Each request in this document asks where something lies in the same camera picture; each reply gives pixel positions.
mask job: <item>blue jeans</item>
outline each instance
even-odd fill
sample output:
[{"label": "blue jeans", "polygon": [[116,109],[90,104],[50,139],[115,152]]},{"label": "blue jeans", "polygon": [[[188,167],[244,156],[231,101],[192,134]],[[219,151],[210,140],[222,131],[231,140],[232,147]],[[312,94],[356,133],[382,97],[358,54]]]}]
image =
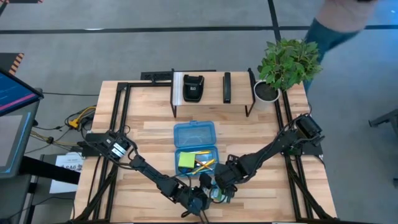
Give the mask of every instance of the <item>blue jeans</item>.
[{"label": "blue jeans", "polygon": [[[348,33],[337,32],[329,28],[326,28],[324,25],[320,24],[316,19],[314,19],[310,26],[310,29],[308,30],[305,36],[305,41],[307,43],[309,42],[318,43],[318,52],[319,52],[318,62],[321,63],[323,60],[323,56],[325,55],[326,52],[328,52],[331,49],[334,49],[335,47],[346,42],[347,40],[350,40],[356,34],[358,34],[358,32],[359,31],[348,32]],[[303,81],[305,93],[307,94],[308,90],[310,89],[311,82],[312,80]]]}]

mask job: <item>wooden tabletop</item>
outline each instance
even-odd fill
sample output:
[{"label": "wooden tabletop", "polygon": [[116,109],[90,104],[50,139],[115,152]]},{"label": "wooden tabletop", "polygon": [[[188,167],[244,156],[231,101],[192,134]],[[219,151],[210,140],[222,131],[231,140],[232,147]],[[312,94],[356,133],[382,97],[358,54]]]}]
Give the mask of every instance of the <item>wooden tabletop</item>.
[{"label": "wooden tabletop", "polygon": [[[253,103],[249,72],[231,73],[231,103],[226,105],[251,105]],[[225,72],[175,72],[173,105],[223,105],[223,77]],[[205,78],[203,95],[198,103],[183,99],[183,76],[203,76]]]},{"label": "wooden tabletop", "polygon": [[[109,127],[117,82],[103,82],[93,122],[93,131],[103,133]],[[288,91],[293,117],[308,111],[303,86]],[[133,88],[126,124],[127,134],[138,145],[140,155],[163,174],[174,175],[173,127],[191,120],[213,121],[216,129],[220,161],[228,154],[242,156],[269,144],[278,132],[274,106],[266,111],[253,109],[246,117],[244,108],[236,105],[183,106],[173,118],[170,108],[170,87]],[[336,216],[325,168],[314,156],[302,156],[309,191],[332,216]],[[96,158],[83,164],[76,193],[76,214],[86,207]],[[98,184],[100,168],[96,176]],[[198,185],[193,179],[192,185]],[[267,160],[248,183],[237,185],[230,204],[211,204],[206,210],[210,222],[294,221],[292,199],[284,158],[276,155]],[[305,217],[302,194],[298,191],[301,214]],[[104,217],[107,193],[103,197],[100,218]],[[113,203],[112,222],[199,222],[193,215],[182,219],[184,208],[160,194],[156,185],[139,172],[120,169]]]}]

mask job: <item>wooden table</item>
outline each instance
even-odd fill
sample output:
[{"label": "wooden table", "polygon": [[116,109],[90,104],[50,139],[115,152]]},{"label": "wooden table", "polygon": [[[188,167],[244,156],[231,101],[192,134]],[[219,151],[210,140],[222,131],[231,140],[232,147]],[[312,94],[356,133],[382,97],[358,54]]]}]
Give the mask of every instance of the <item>wooden table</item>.
[{"label": "wooden table", "polygon": [[[93,122],[93,131],[103,133],[109,127],[117,82],[103,82]],[[303,86],[289,90],[293,117],[308,111]],[[281,110],[285,111],[283,102]],[[127,134],[138,145],[140,155],[163,174],[174,175],[173,127],[191,120],[213,121],[216,129],[217,148],[221,162],[228,154],[242,156],[256,152],[269,144],[278,132],[274,106],[266,111],[253,110],[246,117],[242,106],[180,106],[177,118],[170,110],[170,87],[133,88],[126,124]],[[324,166],[314,156],[302,156],[303,168],[309,191],[318,203],[332,216],[336,216]],[[88,158],[83,164],[76,193],[76,214],[86,207],[96,158]],[[97,172],[96,184],[99,181]],[[192,185],[198,185],[194,179]],[[211,204],[206,211],[211,222],[271,222],[294,221],[292,199],[284,158],[276,155],[266,161],[257,175],[248,183],[238,185],[238,191],[230,204]],[[305,217],[302,194],[298,190],[302,216]],[[100,218],[104,217],[107,193],[105,193]],[[199,222],[190,215],[180,218],[184,208],[173,204],[156,188],[156,185],[139,172],[120,169],[113,203],[112,222]]]}]

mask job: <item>floor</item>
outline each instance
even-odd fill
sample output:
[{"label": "floor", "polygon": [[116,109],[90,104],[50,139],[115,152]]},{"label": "floor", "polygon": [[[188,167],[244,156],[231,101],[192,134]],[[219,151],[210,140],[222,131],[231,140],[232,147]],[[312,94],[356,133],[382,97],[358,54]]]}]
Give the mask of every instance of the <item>floor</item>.
[{"label": "floor", "polygon": [[[267,28],[272,26],[268,2],[46,0],[8,4],[0,17],[0,52],[25,53],[17,76],[58,93],[98,94],[103,80],[136,80],[144,71],[247,70],[259,64],[266,41],[275,41],[274,32]],[[309,26],[322,2],[277,0],[274,4],[280,26]],[[392,184],[398,176],[398,138],[387,124],[368,125],[369,119],[398,108],[398,29],[383,26],[398,25],[395,12],[398,2],[380,0],[369,20],[373,29],[328,53],[308,94],[313,117],[326,135],[322,143],[326,171],[342,220],[398,223],[398,189]],[[208,26],[261,26],[263,30],[134,29]],[[82,34],[80,29],[108,30]],[[281,36],[302,38],[305,33],[283,30]],[[46,95],[36,118],[42,127],[57,126],[68,115],[95,103],[95,96]],[[80,141],[81,137],[71,132],[63,140]],[[32,139],[27,151],[40,146],[42,142]],[[59,153],[64,151],[48,147],[30,156]],[[41,205],[34,223],[64,221],[71,209],[69,202],[57,207]]]}]

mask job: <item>yellow cable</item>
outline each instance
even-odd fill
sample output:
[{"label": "yellow cable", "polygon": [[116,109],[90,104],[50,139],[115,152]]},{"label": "yellow cable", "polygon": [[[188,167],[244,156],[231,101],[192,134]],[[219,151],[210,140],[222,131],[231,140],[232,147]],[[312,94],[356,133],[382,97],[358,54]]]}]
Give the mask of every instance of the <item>yellow cable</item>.
[{"label": "yellow cable", "polygon": [[82,117],[87,111],[92,110],[92,109],[95,110],[96,107],[95,107],[95,106],[89,106],[89,107],[87,107],[83,112],[81,112],[81,114],[80,114],[76,119],[73,119],[73,120],[69,121],[69,126],[75,128],[75,129],[77,129],[77,128],[79,127],[79,122],[80,122],[81,117]]},{"label": "yellow cable", "polygon": [[[38,138],[41,138],[41,139],[43,139],[44,141],[49,140],[48,137],[43,136],[43,135],[41,135],[41,134],[39,134],[39,133],[37,133],[37,132],[35,132],[35,131],[30,131],[30,133],[31,133],[31,135],[36,136],[36,137],[38,137]],[[72,143],[72,142],[54,141],[54,143],[57,143],[57,144],[62,145],[62,146],[78,146],[77,144]]]},{"label": "yellow cable", "polygon": [[96,109],[96,107],[95,106],[89,106],[89,107],[87,107],[83,112],[81,112],[81,114],[79,115],[79,117],[77,117],[76,119],[77,119],[77,121],[80,121],[80,119],[81,119],[81,117],[88,111],[88,110],[90,110],[90,109]]}]

